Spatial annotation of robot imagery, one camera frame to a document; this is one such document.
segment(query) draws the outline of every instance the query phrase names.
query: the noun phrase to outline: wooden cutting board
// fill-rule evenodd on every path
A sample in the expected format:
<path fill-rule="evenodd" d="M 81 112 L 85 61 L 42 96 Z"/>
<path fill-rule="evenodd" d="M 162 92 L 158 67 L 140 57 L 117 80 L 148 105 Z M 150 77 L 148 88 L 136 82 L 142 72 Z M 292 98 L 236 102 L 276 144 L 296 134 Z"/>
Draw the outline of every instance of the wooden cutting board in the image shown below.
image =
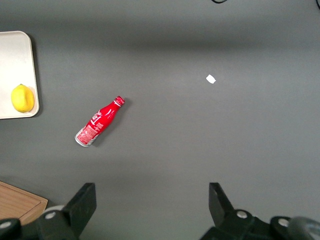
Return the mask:
<path fill-rule="evenodd" d="M 17 218 L 22 225 L 37 219 L 48 200 L 0 181 L 0 219 Z"/>

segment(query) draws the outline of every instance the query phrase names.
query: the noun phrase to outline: bottle label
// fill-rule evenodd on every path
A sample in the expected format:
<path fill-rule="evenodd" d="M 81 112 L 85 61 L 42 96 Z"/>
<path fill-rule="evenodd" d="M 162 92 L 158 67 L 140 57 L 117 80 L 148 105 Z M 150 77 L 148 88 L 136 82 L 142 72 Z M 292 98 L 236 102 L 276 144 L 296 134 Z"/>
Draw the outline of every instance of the bottle label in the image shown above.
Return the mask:
<path fill-rule="evenodd" d="M 90 145 L 97 136 L 98 132 L 87 125 L 77 133 L 76 138 L 84 145 Z"/>
<path fill-rule="evenodd" d="M 93 115 L 92 119 L 90 120 L 91 124 L 92 125 L 96 125 L 96 122 L 102 118 L 102 113 L 100 112 L 100 110 L 95 114 Z"/>

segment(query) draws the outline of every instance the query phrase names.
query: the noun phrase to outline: white tray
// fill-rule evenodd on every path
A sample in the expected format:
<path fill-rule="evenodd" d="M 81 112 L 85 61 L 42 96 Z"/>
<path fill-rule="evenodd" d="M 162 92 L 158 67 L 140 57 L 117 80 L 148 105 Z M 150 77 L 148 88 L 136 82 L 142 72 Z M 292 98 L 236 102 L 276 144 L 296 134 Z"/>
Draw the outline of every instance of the white tray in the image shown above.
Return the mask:
<path fill-rule="evenodd" d="M 31 89 L 34 107 L 18 112 L 11 103 L 11 92 L 19 84 Z M 29 118 L 39 111 L 39 99 L 31 40 L 22 31 L 0 32 L 0 119 Z"/>

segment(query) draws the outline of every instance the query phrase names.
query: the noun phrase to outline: coca-cola bottle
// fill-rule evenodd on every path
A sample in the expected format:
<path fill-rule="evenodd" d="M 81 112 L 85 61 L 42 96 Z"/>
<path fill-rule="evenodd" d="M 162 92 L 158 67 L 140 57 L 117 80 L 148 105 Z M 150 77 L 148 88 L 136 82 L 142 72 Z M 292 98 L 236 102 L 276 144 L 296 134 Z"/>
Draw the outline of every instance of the coca-cola bottle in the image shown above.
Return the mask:
<path fill-rule="evenodd" d="M 89 147 L 93 141 L 112 123 L 125 100 L 117 96 L 108 106 L 100 109 L 90 121 L 75 135 L 74 139 L 83 147 Z"/>

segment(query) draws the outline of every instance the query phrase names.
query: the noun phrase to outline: yellow fruit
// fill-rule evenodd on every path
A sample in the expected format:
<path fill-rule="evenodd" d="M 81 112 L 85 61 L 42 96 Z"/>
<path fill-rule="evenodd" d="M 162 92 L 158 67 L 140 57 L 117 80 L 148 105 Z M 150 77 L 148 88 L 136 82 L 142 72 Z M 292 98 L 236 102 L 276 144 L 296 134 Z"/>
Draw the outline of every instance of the yellow fruit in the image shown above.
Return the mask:
<path fill-rule="evenodd" d="M 35 96 L 29 87 L 20 84 L 12 90 L 11 102 L 15 110 L 26 113 L 34 107 Z"/>

